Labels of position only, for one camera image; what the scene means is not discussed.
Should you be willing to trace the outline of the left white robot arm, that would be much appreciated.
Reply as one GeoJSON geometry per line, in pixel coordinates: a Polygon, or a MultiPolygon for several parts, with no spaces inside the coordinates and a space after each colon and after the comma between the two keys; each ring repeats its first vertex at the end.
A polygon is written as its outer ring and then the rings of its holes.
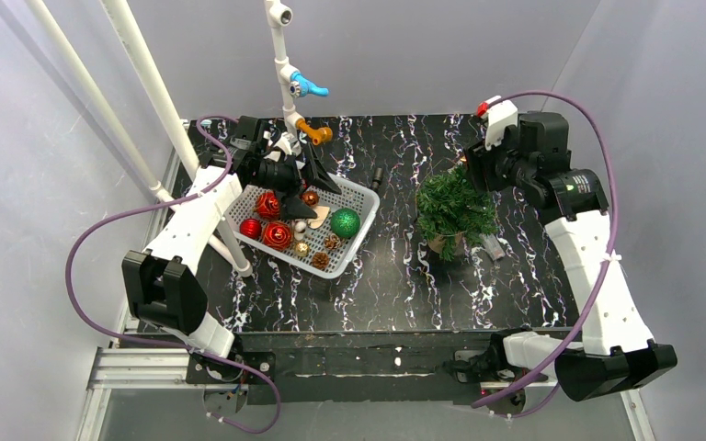
{"type": "Polygon", "coordinates": [[[297,153],[289,136],[271,143],[263,119],[240,117],[226,141],[197,127],[216,148],[200,156],[188,201],[176,204],[171,220],[144,250],[130,251],[123,259],[132,316],[164,329],[199,352],[228,357],[235,335],[208,313],[208,297],[196,279],[201,255],[216,238],[222,238],[234,268],[245,277],[250,274],[251,266],[225,211],[252,185],[273,195],[266,204],[275,208],[276,220],[307,221],[317,216],[304,197],[307,187],[341,192],[315,151],[316,146],[332,140],[333,132],[327,127],[314,129],[303,118],[295,125],[309,139],[297,153]]]}

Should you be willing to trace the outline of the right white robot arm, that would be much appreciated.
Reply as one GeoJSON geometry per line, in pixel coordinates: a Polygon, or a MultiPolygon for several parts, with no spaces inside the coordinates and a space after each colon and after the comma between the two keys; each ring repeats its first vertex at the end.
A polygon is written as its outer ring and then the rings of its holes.
{"type": "Polygon", "coordinates": [[[483,139],[465,150],[474,187],[522,192],[561,258],[580,313],[568,341],[533,331],[495,336],[486,366],[554,379],[573,401],[636,390],[674,368],[675,349],[655,340],[609,249],[612,211],[598,175],[571,165],[567,120],[491,109],[483,121],[483,139]]]}

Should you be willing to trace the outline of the small green christmas tree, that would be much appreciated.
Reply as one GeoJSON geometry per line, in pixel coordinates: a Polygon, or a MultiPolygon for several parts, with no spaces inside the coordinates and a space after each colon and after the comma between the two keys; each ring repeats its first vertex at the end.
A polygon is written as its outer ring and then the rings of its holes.
{"type": "Polygon", "coordinates": [[[416,209],[429,249],[446,262],[455,259],[462,242],[481,246],[497,231],[494,201],[477,192],[463,162],[426,177],[416,190],[416,209]]]}

